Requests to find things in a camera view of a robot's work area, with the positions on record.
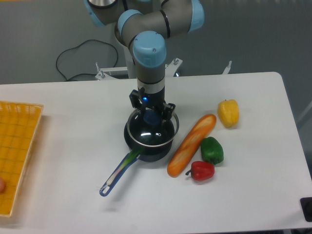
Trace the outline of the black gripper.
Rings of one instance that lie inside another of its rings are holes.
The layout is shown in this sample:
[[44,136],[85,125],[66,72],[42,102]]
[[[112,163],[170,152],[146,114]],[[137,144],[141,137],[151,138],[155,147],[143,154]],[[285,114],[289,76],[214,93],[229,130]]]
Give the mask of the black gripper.
[[139,111],[143,109],[151,109],[161,115],[162,122],[165,124],[171,120],[176,105],[173,103],[165,102],[165,88],[157,93],[146,93],[145,88],[139,88],[138,90],[132,90],[129,94],[131,105],[134,109]]

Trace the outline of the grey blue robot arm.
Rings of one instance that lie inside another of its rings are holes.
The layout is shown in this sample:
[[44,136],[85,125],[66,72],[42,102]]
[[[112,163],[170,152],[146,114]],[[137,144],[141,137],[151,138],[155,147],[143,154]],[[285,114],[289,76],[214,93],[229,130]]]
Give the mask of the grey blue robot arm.
[[205,15],[198,0],[162,0],[160,10],[150,0],[86,0],[96,26],[115,22],[117,37],[132,57],[137,90],[130,94],[134,108],[151,109],[161,120],[170,120],[175,105],[165,102],[165,40],[202,27]]

